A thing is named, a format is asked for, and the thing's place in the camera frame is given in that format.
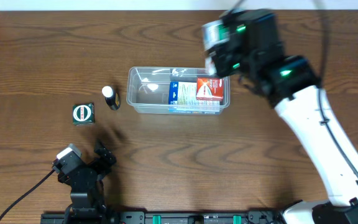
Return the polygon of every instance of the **plastic bin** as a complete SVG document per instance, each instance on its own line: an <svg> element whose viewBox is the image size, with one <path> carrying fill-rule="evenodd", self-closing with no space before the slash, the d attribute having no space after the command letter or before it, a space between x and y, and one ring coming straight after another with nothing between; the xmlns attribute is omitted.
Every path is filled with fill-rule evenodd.
<svg viewBox="0 0 358 224"><path fill-rule="evenodd" d="M221 114L230 105L230 79L223 78L224 94L220 105L171 105L171 82L196 82L208 75L205 68L133 67L129 70L127 103L138 113L155 114Z"/></svg>

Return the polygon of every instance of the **dark green square box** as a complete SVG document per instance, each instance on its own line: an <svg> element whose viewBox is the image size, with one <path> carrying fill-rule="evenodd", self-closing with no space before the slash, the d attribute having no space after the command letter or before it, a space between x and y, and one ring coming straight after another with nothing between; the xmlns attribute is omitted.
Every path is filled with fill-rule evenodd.
<svg viewBox="0 0 358 224"><path fill-rule="evenodd" d="M94 123L93 103L73 106L73 124L84 125Z"/></svg>

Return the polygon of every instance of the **white backdrop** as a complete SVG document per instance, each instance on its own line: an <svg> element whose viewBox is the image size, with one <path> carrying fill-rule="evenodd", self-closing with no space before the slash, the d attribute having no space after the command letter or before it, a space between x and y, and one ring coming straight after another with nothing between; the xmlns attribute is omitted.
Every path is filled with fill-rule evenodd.
<svg viewBox="0 0 358 224"><path fill-rule="evenodd" d="M222 10L237 0L0 0L0 11ZM327 9L358 9L358 0L324 0ZM313 0L248 0L246 9L314 9Z"/></svg>

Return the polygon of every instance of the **wood grain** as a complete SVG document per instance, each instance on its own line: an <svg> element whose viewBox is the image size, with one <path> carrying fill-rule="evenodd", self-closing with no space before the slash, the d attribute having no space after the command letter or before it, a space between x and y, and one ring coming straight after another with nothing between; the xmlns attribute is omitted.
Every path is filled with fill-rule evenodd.
<svg viewBox="0 0 358 224"><path fill-rule="evenodd" d="M101 138L117 156L108 203L147 210L245 210L326 193L305 151L265 100L232 79L219 116L111 111L100 90L120 86L134 66L202 67L200 26L221 12L0 12L0 214L76 144L92 158ZM313 11L278 11L288 54L319 67L320 26ZM333 29L326 88L358 149L358 11L329 12ZM75 103L94 102L96 124L74 127ZM38 223L63 211L70 188L52 176L3 223Z"/></svg>

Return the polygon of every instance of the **red box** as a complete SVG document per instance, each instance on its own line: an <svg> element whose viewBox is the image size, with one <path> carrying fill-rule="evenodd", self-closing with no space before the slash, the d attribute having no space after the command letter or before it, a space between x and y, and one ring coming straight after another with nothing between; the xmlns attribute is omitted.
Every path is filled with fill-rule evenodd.
<svg viewBox="0 0 358 224"><path fill-rule="evenodd" d="M222 78L197 78L197 100L222 101Z"/></svg>

